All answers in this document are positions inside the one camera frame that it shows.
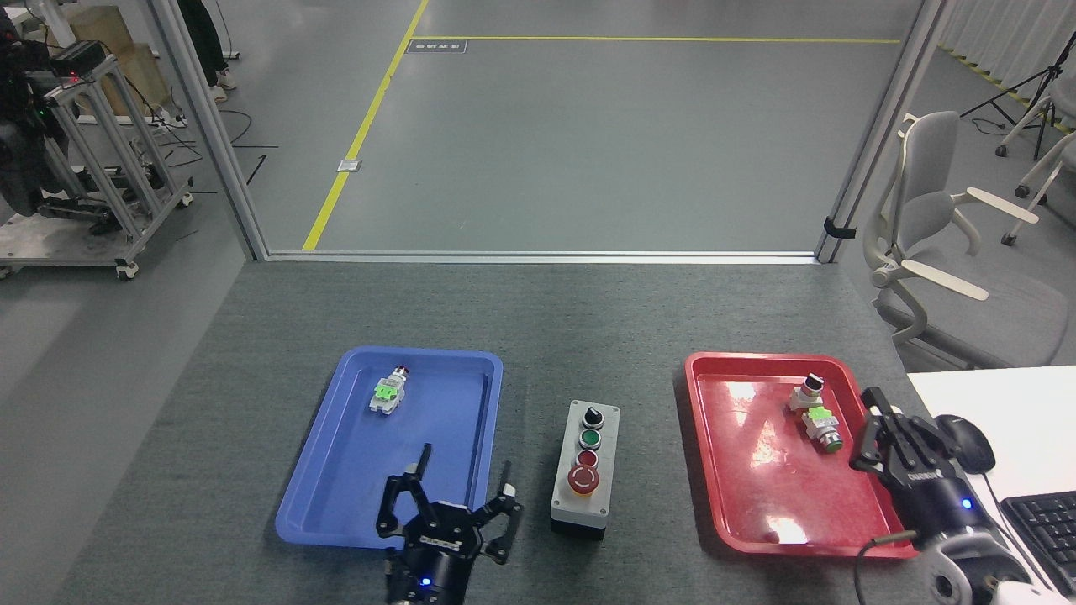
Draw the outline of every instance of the shoe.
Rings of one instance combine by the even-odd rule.
[[[236,82],[236,76],[228,69],[216,72],[216,84],[225,90],[233,90],[236,86],[239,86]]]
[[[228,100],[228,94],[224,92],[224,88],[220,86],[210,86],[209,94],[213,95],[213,100],[217,103],[223,103]]]

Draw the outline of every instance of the person's leg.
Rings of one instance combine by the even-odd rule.
[[[206,82],[210,86],[216,86],[216,72],[228,69],[228,64],[224,61],[224,51],[221,48],[221,39],[216,36],[213,18],[210,17],[201,0],[178,0],[178,3],[190,41],[195,45],[195,52],[198,54],[198,62],[206,74]]]

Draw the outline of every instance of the green button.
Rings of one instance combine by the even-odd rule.
[[[596,446],[598,441],[601,440],[601,434],[593,428],[587,428],[583,431],[583,434],[579,436],[580,440],[586,446]]]

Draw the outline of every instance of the blue tray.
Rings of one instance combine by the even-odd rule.
[[[390,416],[369,409],[378,380],[410,370],[402,403]],[[277,512],[285,541],[402,548],[374,531],[390,475],[419,461],[433,444],[423,488],[430,502],[471,508],[485,502],[504,364],[481,351],[359,347],[337,366],[325,400]],[[417,513],[401,494],[396,516]]]

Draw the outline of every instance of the cardboard box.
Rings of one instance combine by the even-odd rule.
[[[100,40],[117,57],[134,47],[118,6],[87,6],[70,13],[68,23],[75,40]]]
[[[168,83],[160,75],[160,70],[157,68],[157,59],[150,51],[148,44],[134,44],[129,52],[117,55],[116,58],[119,59],[119,70],[138,88],[138,92],[132,89],[130,93],[142,115],[150,115],[150,110],[142,102],[139,92],[145,96],[145,100],[150,101],[153,109],[157,109],[171,100]],[[124,104],[119,92],[115,89],[112,83],[105,82],[103,88],[104,96],[109,99],[109,104],[112,105],[112,111],[116,115],[127,115],[127,107]]]

